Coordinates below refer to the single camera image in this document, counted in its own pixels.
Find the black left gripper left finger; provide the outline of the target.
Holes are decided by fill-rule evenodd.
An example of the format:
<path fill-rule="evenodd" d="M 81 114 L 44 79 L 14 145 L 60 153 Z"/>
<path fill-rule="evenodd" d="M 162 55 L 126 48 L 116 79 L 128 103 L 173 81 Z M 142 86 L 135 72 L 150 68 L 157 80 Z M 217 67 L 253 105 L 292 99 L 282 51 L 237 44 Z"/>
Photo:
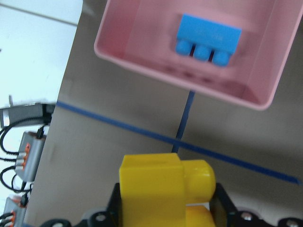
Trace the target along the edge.
<path fill-rule="evenodd" d="M 120 183 L 114 185 L 106 210 L 106 226 L 122 227 L 122 199 L 120 194 Z"/>

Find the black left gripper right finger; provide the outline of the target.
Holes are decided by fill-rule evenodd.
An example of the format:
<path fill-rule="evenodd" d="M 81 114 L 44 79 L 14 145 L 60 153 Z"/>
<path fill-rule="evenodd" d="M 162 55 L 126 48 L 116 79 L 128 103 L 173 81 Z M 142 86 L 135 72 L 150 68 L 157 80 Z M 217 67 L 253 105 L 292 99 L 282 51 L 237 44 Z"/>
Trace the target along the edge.
<path fill-rule="evenodd" d="M 233 227 L 235 225 L 238 209 L 221 183 L 216 183 L 209 206 L 216 227 Z"/>

